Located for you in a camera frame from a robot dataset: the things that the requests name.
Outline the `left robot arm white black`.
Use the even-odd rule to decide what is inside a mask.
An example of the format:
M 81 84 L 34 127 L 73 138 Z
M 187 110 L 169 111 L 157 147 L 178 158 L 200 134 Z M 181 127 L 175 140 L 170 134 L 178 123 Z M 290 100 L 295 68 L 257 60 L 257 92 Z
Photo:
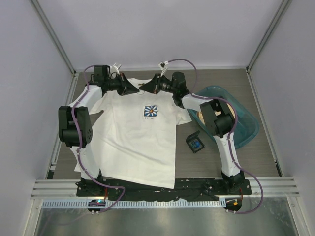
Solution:
M 139 89 L 123 73 L 115 78 L 110 75 L 92 75 L 81 95 L 58 110 L 59 139 L 72 150 L 81 171 L 80 181 L 76 183 L 76 195 L 79 197 L 100 196 L 108 187 L 91 148 L 93 129 L 89 114 L 108 91 L 116 91 L 118 95 L 124 96 L 138 93 Z

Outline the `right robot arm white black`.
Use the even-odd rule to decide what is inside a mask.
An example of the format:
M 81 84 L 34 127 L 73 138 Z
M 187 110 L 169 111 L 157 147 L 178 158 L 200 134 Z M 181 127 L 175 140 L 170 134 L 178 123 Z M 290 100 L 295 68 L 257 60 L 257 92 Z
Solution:
M 234 194 L 245 181 L 234 145 L 234 129 L 237 125 L 236 112 L 227 100 L 221 97 L 204 97 L 191 93 L 186 86 L 184 73 L 174 72 L 172 79 L 155 74 L 140 90 L 152 94 L 160 91 L 173 94 L 173 101 L 180 108 L 195 110 L 202 114 L 204 125 L 215 138 L 221 159 L 222 188 Z

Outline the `dark blue round brooch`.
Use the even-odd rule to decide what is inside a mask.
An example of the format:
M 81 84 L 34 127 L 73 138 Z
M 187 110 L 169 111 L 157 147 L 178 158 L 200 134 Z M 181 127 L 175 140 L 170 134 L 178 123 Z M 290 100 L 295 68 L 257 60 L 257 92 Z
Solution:
M 200 142 L 198 140 L 195 140 L 191 143 L 191 146 L 194 148 L 194 149 L 199 149 L 200 147 Z

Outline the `white t-shirt flower print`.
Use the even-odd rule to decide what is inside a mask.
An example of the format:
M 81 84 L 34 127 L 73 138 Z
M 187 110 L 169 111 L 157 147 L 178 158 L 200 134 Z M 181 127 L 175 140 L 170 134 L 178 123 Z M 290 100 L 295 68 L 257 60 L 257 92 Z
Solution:
M 82 106 L 89 97 L 88 111 L 99 118 L 92 126 L 91 154 L 72 149 L 75 171 L 85 168 L 104 177 L 174 188 L 176 129 L 191 122 L 188 111 L 164 91 L 120 96 L 116 91 L 102 94 L 97 86 L 85 88 L 74 105 Z

